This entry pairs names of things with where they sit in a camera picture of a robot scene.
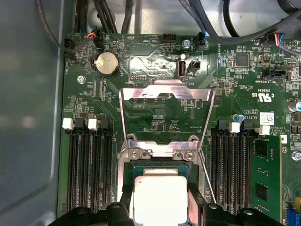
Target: green pcb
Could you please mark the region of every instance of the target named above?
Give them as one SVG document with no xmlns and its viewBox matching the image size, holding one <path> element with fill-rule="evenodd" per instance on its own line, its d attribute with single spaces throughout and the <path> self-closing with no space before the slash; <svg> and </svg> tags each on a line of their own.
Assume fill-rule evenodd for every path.
<svg viewBox="0 0 301 226">
<path fill-rule="evenodd" d="M 215 90 L 214 106 L 203 143 L 208 170 L 213 164 L 210 162 L 213 155 L 211 129 L 218 121 L 226 121 L 229 126 L 233 115 L 240 114 L 245 121 L 252 122 L 253 129 L 270 126 L 270 136 L 256 133 L 249 145 L 252 151 L 250 207 L 285 223 L 286 208 L 292 207 L 294 198 L 301 196 L 301 181 L 296 180 L 301 161 L 292 159 L 294 151 L 301 151 L 300 123 L 293 120 L 297 115 L 293 116 L 288 108 L 290 103 L 301 98 L 300 58 L 276 46 L 260 46 L 256 40 L 237 46 L 220 46 L 208 38 L 206 45 L 200 48 L 196 36 L 171 36 L 174 40 L 166 42 L 162 35 L 104 34 L 103 49 L 97 49 L 90 40 L 74 58 L 66 59 L 62 118 L 72 118 L 75 124 L 83 122 L 85 125 L 88 119 L 97 119 L 101 124 L 105 124 L 106 120 L 109 122 L 105 133 L 92 141 L 86 139 L 88 135 L 85 133 L 70 135 L 62 130 L 58 215 L 71 206 L 94 205 L 95 208 L 100 207 L 104 200 L 112 202 L 117 199 L 117 153 L 124 141 L 119 90 L 143 88 L 160 79 L 180 79 L 190 89 Z M 75 44 L 84 37 L 85 34 L 69 35 Z M 191 43 L 189 48 L 182 46 L 184 40 Z M 285 40 L 283 43 L 300 48 L 299 41 Z M 102 77 L 91 66 L 91 60 L 103 52 L 114 53 L 119 61 L 120 70 L 111 78 Z M 186 63 L 185 76 L 179 76 L 179 59 Z M 198 68 L 192 69 L 195 63 L 199 63 Z M 84 76 L 84 82 L 78 82 L 79 76 Z M 201 138 L 209 105 L 198 99 L 175 99 L 169 94 L 162 94 L 156 99 L 125 101 L 127 134 L 132 133 L 138 140 L 153 140 L 157 144 L 187 141 L 191 135 Z M 89 181 L 77 163 L 83 158 L 81 150 L 85 149 L 85 145 L 90 150 L 91 145 L 97 145 L 97 142 L 101 150 L 109 148 L 110 154 L 98 153 L 101 159 L 97 163 L 99 168 L 85 167 L 89 175 L 92 173 L 99 178 L 99 184 Z M 71 147 L 77 150 L 73 160 Z M 87 158 L 92 160 L 93 156 L 87 153 Z M 71 161 L 75 164 L 73 171 Z M 76 176 L 76 181 L 72 180 L 72 175 Z M 87 181 L 87 187 L 78 187 L 82 183 L 78 178 Z M 68 202 L 72 183 L 76 195 L 71 205 Z M 96 195 L 95 189 L 103 192 Z M 81 195 L 86 194 L 89 198 L 82 199 Z M 98 197 L 97 204 L 92 204 L 93 194 Z"/>
</svg>

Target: wire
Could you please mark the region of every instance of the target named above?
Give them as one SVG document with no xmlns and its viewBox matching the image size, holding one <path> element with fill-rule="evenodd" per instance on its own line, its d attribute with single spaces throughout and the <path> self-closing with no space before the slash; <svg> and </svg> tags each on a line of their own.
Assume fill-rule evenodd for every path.
<svg viewBox="0 0 301 226">
<path fill-rule="evenodd" d="M 279 46 L 278 35 L 277 35 L 277 34 L 274 34 L 274 36 L 275 36 L 275 43 L 276 43 L 276 46 Z"/>
<path fill-rule="evenodd" d="M 74 18 L 74 31 L 75 33 L 79 33 L 80 32 L 80 29 L 79 29 L 79 26 L 80 26 L 80 2 L 81 0 L 76 0 L 75 4 L 75 18 Z"/>
<path fill-rule="evenodd" d="M 292 49 L 290 49 L 288 47 L 285 47 L 284 45 L 279 45 L 278 47 L 280 49 L 288 52 L 288 53 L 291 53 L 291 54 L 294 54 L 294 55 L 297 55 L 297 56 L 301 57 L 301 52 L 294 51 L 294 50 L 292 50 Z"/>
<path fill-rule="evenodd" d="M 197 22 L 197 24 L 198 24 L 199 28 L 201 29 L 201 31 L 203 33 L 205 33 L 206 31 L 205 31 L 205 28 L 204 28 L 201 20 L 197 16 L 196 12 L 192 9 L 190 4 L 186 0 L 179 0 L 179 2 L 184 7 L 184 9 L 186 9 L 186 11 L 193 17 L 193 19 Z"/>
<path fill-rule="evenodd" d="M 95 4 L 95 8 L 96 8 L 96 11 L 98 13 L 98 17 L 100 19 L 100 22 L 102 22 L 102 26 L 103 26 L 103 30 L 105 33 L 110 33 L 110 29 L 109 29 L 109 25 L 108 25 L 108 21 L 107 19 L 105 18 L 105 14 L 103 12 L 103 9 L 100 5 L 100 2 L 99 0 L 93 0 L 94 4 Z"/>
<path fill-rule="evenodd" d="M 87 0 L 80 0 L 79 25 L 81 33 L 87 33 L 87 10 Z"/>
<path fill-rule="evenodd" d="M 279 45 L 282 45 L 282 39 L 283 39 L 284 36 L 285 36 L 285 33 L 283 33 L 283 34 L 280 36 L 280 39 L 279 39 Z"/>
<path fill-rule="evenodd" d="M 126 0 L 126 11 L 125 17 L 123 20 L 123 24 L 121 27 L 121 33 L 126 34 L 128 33 L 128 29 L 130 27 L 131 17 L 133 12 L 133 0 Z"/>
<path fill-rule="evenodd" d="M 100 5 L 104 11 L 104 14 L 107 18 L 107 21 L 109 23 L 109 28 L 111 30 L 112 33 L 117 33 L 117 29 L 116 29 L 116 26 L 115 26 L 115 23 L 114 23 L 114 20 L 113 20 L 113 17 L 112 17 L 112 13 L 108 7 L 108 4 L 107 4 L 107 1 L 106 0 L 99 0 L 100 2 Z"/>
<path fill-rule="evenodd" d="M 95 33 L 89 33 L 88 35 L 87 35 L 87 39 L 89 39 L 90 38 L 90 36 L 93 36 L 94 38 L 96 37 L 96 34 Z"/>
<path fill-rule="evenodd" d="M 232 37 L 232 38 L 225 37 L 225 38 L 222 38 L 222 37 L 218 36 L 216 31 L 212 27 L 212 25 L 211 25 L 206 13 L 205 13 L 205 10 L 204 10 L 202 4 L 200 3 L 200 1 L 199 0 L 190 0 L 190 2 L 191 2 L 191 6 L 194 8 L 196 14 L 198 15 L 198 17 L 202 21 L 202 23 L 203 23 L 206 31 L 210 35 L 210 37 L 214 41 L 216 41 L 217 43 L 219 43 L 221 45 L 237 45 L 237 44 L 241 44 L 241 43 L 246 42 L 246 41 L 258 39 L 258 38 L 264 36 L 265 34 L 267 34 L 269 32 L 274 32 L 274 31 L 276 31 L 276 30 L 292 23 L 294 19 L 301 16 L 301 9 L 299 9 L 296 12 L 289 15 L 288 17 L 286 17 L 285 19 L 281 20 L 280 22 L 278 22 L 278 23 L 276 23 L 276 24 L 274 24 L 270 27 L 267 27 L 267 28 L 265 28 L 261 31 L 255 32 L 253 34 L 241 36 L 241 37 Z"/>
<path fill-rule="evenodd" d="M 87 42 L 89 41 L 88 39 L 84 39 L 78 46 L 76 46 L 74 49 L 69 49 L 69 48 L 66 48 L 64 45 L 60 44 L 56 38 L 54 37 L 53 33 L 51 32 L 49 26 L 48 26 L 48 23 L 47 23 L 47 20 L 45 18 L 45 14 L 44 14 L 44 11 L 43 11 L 43 6 L 42 6 L 42 0 L 36 0 L 36 3 L 37 3 L 37 7 L 38 7 L 38 13 L 39 13 L 39 17 L 40 17 L 40 20 L 43 24 L 43 27 L 46 31 L 46 33 L 48 34 L 50 40 L 57 46 L 59 47 L 61 50 L 67 52 L 67 53 L 76 53 L 78 52 L 80 49 L 82 49 L 86 44 Z"/>
<path fill-rule="evenodd" d="M 239 34 L 236 32 L 230 18 L 230 0 L 224 0 L 223 4 L 223 16 L 224 16 L 224 22 L 226 25 L 227 30 L 229 31 L 230 35 L 232 37 L 239 37 Z"/>
</svg>

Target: metal retention bracket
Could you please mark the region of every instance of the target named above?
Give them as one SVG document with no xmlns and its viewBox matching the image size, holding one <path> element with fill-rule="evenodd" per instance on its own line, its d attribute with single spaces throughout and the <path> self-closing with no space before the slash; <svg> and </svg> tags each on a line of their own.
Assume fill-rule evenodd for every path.
<svg viewBox="0 0 301 226">
<path fill-rule="evenodd" d="M 205 121 L 205 126 L 203 128 L 201 140 L 190 139 L 188 141 L 173 141 L 167 145 L 158 145 L 155 141 L 139 141 L 136 139 L 131 140 L 127 138 L 123 101 L 130 100 L 132 98 L 155 99 L 160 94 L 173 94 L 176 99 L 200 99 L 201 101 L 210 101 L 210 107 Z M 150 159 L 152 155 L 152 157 L 171 157 L 174 160 L 177 160 L 178 158 L 178 160 L 195 161 L 195 163 L 200 166 L 198 185 L 199 191 L 203 196 L 205 196 L 205 185 L 203 180 L 206 177 L 213 201 L 216 202 L 206 170 L 205 158 L 201 149 L 213 108 L 214 91 L 212 89 L 190 89 L 181 80 L 156 80 L 142 89 L 121 89 L 119 91 L 119 103 L 123 136 L 125 141 L 121 152 L 118 154 L 118 200 L 122 194 L 124 163 L 140 158 Z"/>
<path fill-rule="evenodd" d="M 127 129 L 125 122 L 125 112 L 123 101 L 132 98 L 146 98 L 155 99 L 160 94 L 173 94 L 176 99 L 200 99 L 202 101 L 211 101 L 206 124 L 203 132 L 202 139 L 198 142 L 180 141 L 171 142 L 168 145 L 157 145 L 155 141 L 133 141 L 127 139 Z M 173 150 L 182 150 L 183 148 L 196 148 L 200 149 L 203 143 L 206 128 L 208 125 L 209 117 L 213 107 L 214 92 L 212 89 L 190 89 L 181 80 L 155 80 L 145 88 L 123 88 L 119 91 L 119 103 L 121 111 L 123 136 L 125 139 L 126 148 L 141 148 L 143 150 L 152 150 L 153 156 L 172 157 Z"/>
</svg>

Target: motherboard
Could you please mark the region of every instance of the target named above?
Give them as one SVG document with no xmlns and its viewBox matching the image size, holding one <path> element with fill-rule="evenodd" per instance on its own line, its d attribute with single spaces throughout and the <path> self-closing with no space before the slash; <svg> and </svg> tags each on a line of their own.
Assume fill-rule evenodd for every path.
<svg viewBox="0 0 301 226">
<path fill-rule="evenodd" d="M 70 34 L 66 45 L 86 35 Z M 300 212 L 300 86 L 300 57 L 259 40 L 221 46 L 200 34 L 99 33 L 66 55 L 58 216 L 78 206 L 99 211 L 120 198 L 120 183 L 154 166 L 177 167 L 213 201 L 198 166 L 156 158 L 155 149 L 152 158 L 132 152 L 120 180 L 126 138 L 200 141 L 217 203 L 290 225 Z M 193 95 L 177 96 L 180 89 Z"/>
</svg>

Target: barcode label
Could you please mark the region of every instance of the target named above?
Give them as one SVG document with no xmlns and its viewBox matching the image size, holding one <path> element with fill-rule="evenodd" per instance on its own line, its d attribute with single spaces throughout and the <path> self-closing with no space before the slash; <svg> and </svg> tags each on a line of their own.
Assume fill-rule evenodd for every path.
<svg viewBox="0 0 301 226">
<path fill-rule="evenodd" d="M 260 112 L 260 124 L 261 125 L 274 125 L 274 113 L 273 112 Z"/>
</svg>

